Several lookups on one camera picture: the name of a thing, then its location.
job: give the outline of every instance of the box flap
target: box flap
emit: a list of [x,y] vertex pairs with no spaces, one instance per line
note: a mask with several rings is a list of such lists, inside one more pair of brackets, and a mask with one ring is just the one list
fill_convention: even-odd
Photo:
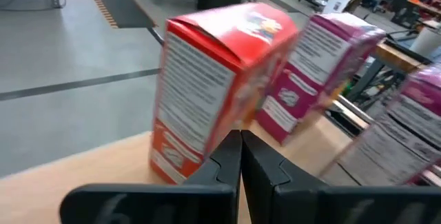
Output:
[[264,3],[217,8],[175,19],[201,28],[245,65],[255,63],[271,47],[298,32],[291,17]]
[[[320,23],[323,27],[331,30],[340,37],[383,37],[385,34],[379,27],[346,12],[315,14],[311,17],[311,20]],[[346,35],[339,34],[339,31],[344,32]]]

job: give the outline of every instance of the floor mat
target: floor mat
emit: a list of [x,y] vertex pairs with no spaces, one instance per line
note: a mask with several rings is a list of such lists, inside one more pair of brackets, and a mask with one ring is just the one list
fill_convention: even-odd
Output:
[[153,28],[155,23],[135,0],[95,0],[113,28]]

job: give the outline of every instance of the cartoon character graphic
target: cartoon character graphic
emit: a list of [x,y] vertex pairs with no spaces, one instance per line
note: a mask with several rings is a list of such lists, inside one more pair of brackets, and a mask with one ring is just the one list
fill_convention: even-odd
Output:
[[271,43],[276,33],[282,29],[282,26],[273,19],[264,17],[257,12],[251,12],[245,18],[244,22],[237,25],[237,29],[265,42]]
[[288,107],[294,107],[298,100],[298,95],[287,88],[281,88],[278,92],[278,98]]

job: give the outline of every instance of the red cereal box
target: red cereal box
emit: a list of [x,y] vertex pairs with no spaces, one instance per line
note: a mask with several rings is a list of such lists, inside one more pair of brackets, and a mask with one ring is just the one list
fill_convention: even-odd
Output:
[[297,34],[288,15],[263,3],[168,20],[152,169],[168,183],[195,172],[286,62]]

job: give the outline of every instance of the nutrition facts label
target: nutrition facts label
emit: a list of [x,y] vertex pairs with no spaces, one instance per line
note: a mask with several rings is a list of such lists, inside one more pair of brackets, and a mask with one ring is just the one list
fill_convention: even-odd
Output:
[[312,81],[323,85],[349,43],[314,22],[309,22],[303,32],[289,63]]
[[165,51],[158,117],[202,153],[235,74],[171,32]]
[[[399,97],[340,158],[340,165],[362,185],[404,183],[441,157],[439,137],[432,135],[440,117],[406,96]],[[432,118],[423,119],[424,114]]]

